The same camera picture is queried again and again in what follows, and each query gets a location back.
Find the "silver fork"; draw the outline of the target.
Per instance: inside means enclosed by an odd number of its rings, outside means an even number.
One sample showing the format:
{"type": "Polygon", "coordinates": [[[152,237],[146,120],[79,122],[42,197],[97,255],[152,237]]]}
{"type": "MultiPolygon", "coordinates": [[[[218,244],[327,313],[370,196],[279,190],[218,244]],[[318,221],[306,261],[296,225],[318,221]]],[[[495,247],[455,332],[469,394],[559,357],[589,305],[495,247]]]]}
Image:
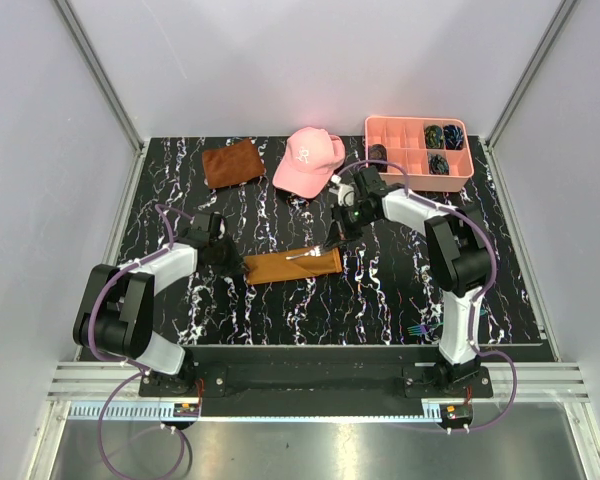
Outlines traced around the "silver fork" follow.
{"type": "Polygon", "coordinates": [[[291,261],[291,260],[296,260],[296,259],[305,258],[305,257],[324,256],[328,253],[329,253],[329,250],[326,249],[323,245],[317,245],[317,246],[309,248],[306,252],[287,255],[285,257],[285,259],[288,261],[291,261]]]}

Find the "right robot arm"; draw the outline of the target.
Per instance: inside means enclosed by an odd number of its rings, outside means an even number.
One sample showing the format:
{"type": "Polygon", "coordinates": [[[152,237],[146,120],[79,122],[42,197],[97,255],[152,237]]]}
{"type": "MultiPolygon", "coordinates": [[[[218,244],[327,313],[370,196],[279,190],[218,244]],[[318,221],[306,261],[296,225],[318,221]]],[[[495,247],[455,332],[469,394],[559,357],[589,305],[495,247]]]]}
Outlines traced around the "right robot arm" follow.
{"type": "Polygon", "coordinates": [[[352,185],[334,175],[329,190],[337,196],[324,242],[339,248],[362,236],[380,220],[398,223],[424,235],[430,275],[443,291],[443,331],[439,359],[424,373],[423,385],[456,396],[481,367],[478,346],[480,309],[496,277],[494,249],[473,208],[451,207],[427,199],[406,186],[388,185],[374,167],[353,175],[352,185]]]}

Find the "orange cloth napkin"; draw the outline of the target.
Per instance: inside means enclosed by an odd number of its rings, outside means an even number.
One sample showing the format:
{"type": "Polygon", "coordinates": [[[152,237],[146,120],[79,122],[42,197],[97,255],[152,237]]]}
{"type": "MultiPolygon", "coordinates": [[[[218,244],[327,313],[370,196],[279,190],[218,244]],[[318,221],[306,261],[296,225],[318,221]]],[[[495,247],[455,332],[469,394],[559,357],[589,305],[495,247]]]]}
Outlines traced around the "orange cloth napkin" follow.
{"type": "Polygon", "coordinates": [[[343,271],[338,250],[321,256],[305,256],[309,248],[252,255],[244,258],[249,285],[303,280],[343,271]]]}

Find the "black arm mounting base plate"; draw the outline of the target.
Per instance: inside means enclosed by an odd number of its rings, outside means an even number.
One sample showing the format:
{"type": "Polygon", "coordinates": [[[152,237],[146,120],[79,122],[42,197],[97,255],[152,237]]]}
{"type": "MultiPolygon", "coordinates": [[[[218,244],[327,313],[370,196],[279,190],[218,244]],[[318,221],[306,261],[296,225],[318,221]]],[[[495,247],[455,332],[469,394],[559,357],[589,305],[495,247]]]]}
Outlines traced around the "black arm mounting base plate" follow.
{"type": "Polygon", "coordinates": [[[386,421],[418,415],[423,400],[487,400],[487,368],[452,382],[432,346],[196,346],[186,381],[153,374],[143,397],[202,395],[202,415],[266,420],[280,417],[386,421]]]}

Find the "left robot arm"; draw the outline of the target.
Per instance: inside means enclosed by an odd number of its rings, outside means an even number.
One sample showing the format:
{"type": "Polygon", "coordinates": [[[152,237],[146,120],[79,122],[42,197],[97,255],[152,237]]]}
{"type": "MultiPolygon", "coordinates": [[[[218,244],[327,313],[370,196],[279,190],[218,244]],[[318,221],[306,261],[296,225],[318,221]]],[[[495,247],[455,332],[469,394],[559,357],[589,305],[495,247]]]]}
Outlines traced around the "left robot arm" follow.
{"type": "Polygon", "coordinates": [[[142,259],[91,270],[72,336],[94,357],[126,361],[183,396],[195,386],[193,356],[154,330],[154,299],[200,267],[230,277],[246,265],[219,213],[199,213],[181,233],[168,232],[167,245],[142,259]]]}

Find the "iridescent rainbow fork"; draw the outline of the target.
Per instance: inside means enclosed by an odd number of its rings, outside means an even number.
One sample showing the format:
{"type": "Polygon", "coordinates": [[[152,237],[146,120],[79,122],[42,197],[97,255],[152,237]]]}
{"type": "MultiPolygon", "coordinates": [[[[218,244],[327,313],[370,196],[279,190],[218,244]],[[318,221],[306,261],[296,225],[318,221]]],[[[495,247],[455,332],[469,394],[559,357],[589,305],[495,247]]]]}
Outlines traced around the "iridescent rainbow fork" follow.
{"type": "Polygon", "coordinates": [[[409,326],[407,328],[407,333],[410,336],[426,336],[428,335],[430,332],[436,330],[438,327],[441,327],[443,325],[442,322],[437,322],[437,323],[433,323],[433,324],[417,324],[417,325],[413,325],[413,326],[409,326]]]}

